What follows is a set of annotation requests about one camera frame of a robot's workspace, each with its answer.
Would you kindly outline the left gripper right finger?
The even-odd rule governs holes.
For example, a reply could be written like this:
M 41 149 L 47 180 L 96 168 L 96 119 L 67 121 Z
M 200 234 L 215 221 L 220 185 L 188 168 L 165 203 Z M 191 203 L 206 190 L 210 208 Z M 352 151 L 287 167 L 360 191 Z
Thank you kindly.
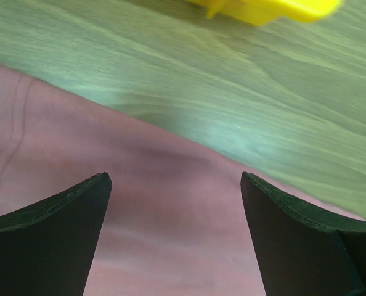
M 267 295 L 366 295 L 366 221 L 252 173 L 242 174 L 241 193 Z

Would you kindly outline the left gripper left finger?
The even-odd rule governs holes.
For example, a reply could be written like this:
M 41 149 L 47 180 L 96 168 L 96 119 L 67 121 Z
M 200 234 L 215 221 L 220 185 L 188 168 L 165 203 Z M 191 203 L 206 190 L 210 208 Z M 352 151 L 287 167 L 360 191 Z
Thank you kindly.
M 99 173 L 0 216 L 0 295 L 82 295 L 111 191 Z

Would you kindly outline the pink red t shirt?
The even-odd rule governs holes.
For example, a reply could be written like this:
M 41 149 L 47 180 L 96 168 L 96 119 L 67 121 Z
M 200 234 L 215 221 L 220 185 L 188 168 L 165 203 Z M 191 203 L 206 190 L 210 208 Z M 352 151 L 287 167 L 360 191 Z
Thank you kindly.
M 99 173 L 112 191 L 82 295 L 267 295 L 245 216 L 252 173 L 209 148 L 0 66 L 0 216 Z

